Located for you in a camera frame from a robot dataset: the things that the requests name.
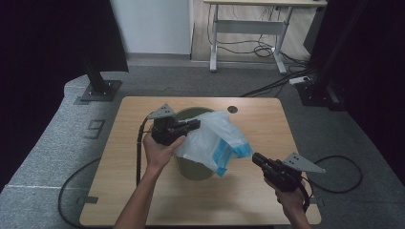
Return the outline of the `white metal frame desk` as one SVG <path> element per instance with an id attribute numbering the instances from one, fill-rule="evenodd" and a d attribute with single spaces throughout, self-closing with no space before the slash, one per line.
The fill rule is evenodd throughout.
<path id="1" fill-rule="evenodd" d="M 203 0 L 205 4 L 214 7 L 212 20 L 213 41 L 210 49 L 209 70 L 217 71 L 217 35 L 219 33 L 239 34 L 269 34 L 276 35 L 275 47 L 271 49 L 273 59 L 280 74 L 286 74 L 287 70 L 282 60 L 281 48 L 287 34 L 289 21 L 295 8 L 324 8 L 326 0 Z M 287 15 L 283 21 L 245 21 L 245 20 L 222 20 L 219 18 L 219 7 L 225 5 L 236 6 L 265 6 L 286 7 Z"/>

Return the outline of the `person's right hand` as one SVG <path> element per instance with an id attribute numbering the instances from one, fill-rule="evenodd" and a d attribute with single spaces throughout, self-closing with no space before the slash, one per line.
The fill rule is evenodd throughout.
<path id="1" fill-rule="evenodd" d="M 306 214 L 303 210 L 304 197 L 299 190 L 294 192 L 282 192 L 267 178 L 265 178 L 265 183 L 274 189 L 276 197 L 283 206 L 284 214 L 290 222 L 298 222 L 306 218 Z"/>

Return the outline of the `white plastic bag blue edge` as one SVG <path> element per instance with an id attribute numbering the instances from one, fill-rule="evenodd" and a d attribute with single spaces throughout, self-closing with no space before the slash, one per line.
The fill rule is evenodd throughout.
<path id="1" fill-rule="evenodd" d="M 252 148 L 242 131 L 230 121 L 226 111 L 197 115 L 199 129 L 191 131 L 175 151 L 180 158 L 198 162 L 219 177 L 232 158 L 250 157 Z"/>

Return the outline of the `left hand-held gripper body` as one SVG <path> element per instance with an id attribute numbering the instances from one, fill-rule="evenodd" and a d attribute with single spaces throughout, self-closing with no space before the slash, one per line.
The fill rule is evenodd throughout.
<path id="1" fill-rule="evenodd" d="M 161 145 L 169 146 L 182 135 L 191 131 L 189 123 L 178 121 L 176 113 L 167 104 L 163 104 L 147 116 L 153 121 L 152 138 Z"/>

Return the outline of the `black metal stand square base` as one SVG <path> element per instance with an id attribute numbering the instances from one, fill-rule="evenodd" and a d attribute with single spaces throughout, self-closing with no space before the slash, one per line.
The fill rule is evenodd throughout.
<path id="1" fill-rule="evenodd" d="M 79 98 L 85 102 L 112 102 L 121 85 L 120 80 L 105 80 L 100 71 L 96 70 L 88 58 L 82 59 L 82 67 L 90 81 L 84 94 Z"/>

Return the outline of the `tall black metal stand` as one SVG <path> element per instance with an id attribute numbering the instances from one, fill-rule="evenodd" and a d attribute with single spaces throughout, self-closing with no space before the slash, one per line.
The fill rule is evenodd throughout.
<path id="1" fill-rule="evenodd" d="M 350 33 L 369 0 L 329 0 L 315 41 L 315 56 L 310 60 L 314 81 L 296 86 L 304 106 L 329 107 L 339 110 L 341 105 L 330 87 L 337 57 L 348 43 Z"/>

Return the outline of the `black curtain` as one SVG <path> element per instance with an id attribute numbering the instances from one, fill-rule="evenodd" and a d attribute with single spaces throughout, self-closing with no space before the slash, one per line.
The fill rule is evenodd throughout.
<path id="1" fill-rule="evenodd" d="M 330 87 L 405 183 L 405 0 L 369 0 Z"/>
<path id="2" fill-rule="evenodd" d="M 111 0 L 0 0 L 0 192 L 86 63 L 128 70 Z"/>

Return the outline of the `white power strip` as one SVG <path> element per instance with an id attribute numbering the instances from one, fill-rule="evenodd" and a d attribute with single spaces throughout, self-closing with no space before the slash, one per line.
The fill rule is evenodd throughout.
<path id="1" fill-rule="evenodd" d="M 308 76 L 299 76 L 291 78 L 288 83 L 289 85 L 301 84 L 301 83 L 310 83 L 311 79 Z"/>

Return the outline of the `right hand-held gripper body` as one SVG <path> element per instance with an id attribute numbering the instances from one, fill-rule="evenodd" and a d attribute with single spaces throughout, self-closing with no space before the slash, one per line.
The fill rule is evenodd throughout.
<path id="1" fill-rule="evenodd" d="M 285 160 L 274 161 L 274 164 L 267 164 L 262 171 L 264 177 L 282 192 L 294 192 L 301 185 L 303 172 L 322 174 L 326 172 L 297 153 L 291 153 Z"/>

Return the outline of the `person's left hand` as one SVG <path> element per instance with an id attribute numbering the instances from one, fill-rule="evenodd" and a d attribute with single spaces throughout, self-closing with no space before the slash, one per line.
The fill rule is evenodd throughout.
<path id="1" fill-rule="evenodd" d="M 165 146 L 158 144 L 151 134 L 144 137 L 143 145 L 146 154 L 147 166 L 146 173 L 158 175 L 170 161 L 175 150 L 185 141 L 185 136 L 177 138 L 171 145 Z"/>

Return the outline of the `green trash bin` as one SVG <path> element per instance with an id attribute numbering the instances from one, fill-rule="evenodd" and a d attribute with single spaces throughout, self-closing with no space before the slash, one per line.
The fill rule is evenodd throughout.
<path id="1" fill-rule="evenodd" d="M 210 112 L 211 109 L 204 107 L 187 108 L 179 111 L 176 114 L 176 119 L 185 120 Z M 180 173 L 187 179 L 201 181 L 209 179 L 213 176 L 213 172 L 199 162 L 195 162 L 178 156 L 175 156 L 175 160 Z"/>

